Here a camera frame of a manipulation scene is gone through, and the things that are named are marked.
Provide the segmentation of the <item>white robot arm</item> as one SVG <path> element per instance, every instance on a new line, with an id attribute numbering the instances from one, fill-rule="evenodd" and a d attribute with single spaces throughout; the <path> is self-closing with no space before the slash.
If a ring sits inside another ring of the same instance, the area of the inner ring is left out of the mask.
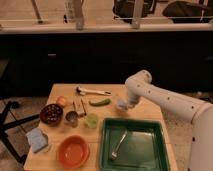
<path id="1" fill-rule="evenodd" d="M 144 97 L 193 125 L 189 171 L 213 171 L 213 104 L 151 84 L 152 76 L 141 70 L 128 77 L 127 106 L 134 108 Z"/>

